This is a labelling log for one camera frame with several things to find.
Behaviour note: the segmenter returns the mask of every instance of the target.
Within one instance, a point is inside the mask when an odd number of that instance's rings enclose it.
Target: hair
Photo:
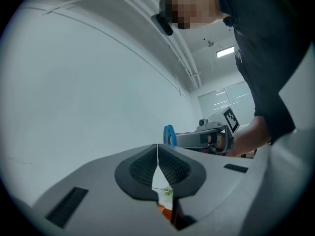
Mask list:
[[[172,9],[172,0],[160,0],[159,1],[159,14],[168,23],[177,24],[179,29],[188,29],[189,24],[178,23],[178,13]]]

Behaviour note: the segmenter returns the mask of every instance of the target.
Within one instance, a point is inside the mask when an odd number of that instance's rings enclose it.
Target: blue circular object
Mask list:
[[[177,146],[176,134],[172,125],[167,125],[164,127],[163,143]]]

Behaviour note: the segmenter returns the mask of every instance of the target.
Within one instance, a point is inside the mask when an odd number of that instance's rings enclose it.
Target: black rectangular strip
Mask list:
[[[63,228],[81,201],[86,196],[88,190],[74,187],[60,203],[46,216],[50,222]]]
[[[233,171],[242,172],[242,173],[246,173],[248,170],[247,167],[238,166],[238,165],[234,165],[234,164],[226,164],[223,168],[233,170]]]

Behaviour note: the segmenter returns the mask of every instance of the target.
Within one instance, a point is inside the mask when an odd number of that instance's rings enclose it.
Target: dark t-shirt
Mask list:
[[[272,142],[292,131],[294,123],[279,91],[303,59],[311,38],[289,0],[219,0],[224,19],[234,27],[241,58],[237,67],[248,83],[255,116],[263,116]]]

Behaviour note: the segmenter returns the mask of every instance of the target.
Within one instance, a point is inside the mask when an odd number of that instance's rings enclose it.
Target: ceiling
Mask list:
[[[180,32],[198,71],[201,72],[202,84],[237,71],[234,55],[230,54],[221,58],[217,58],[216,55],[218,50],[235,44],[233,28],[227,27],[223,21],[198,29],[180,30]],[[208,41],[214,42],[214,46],[208,47]]]

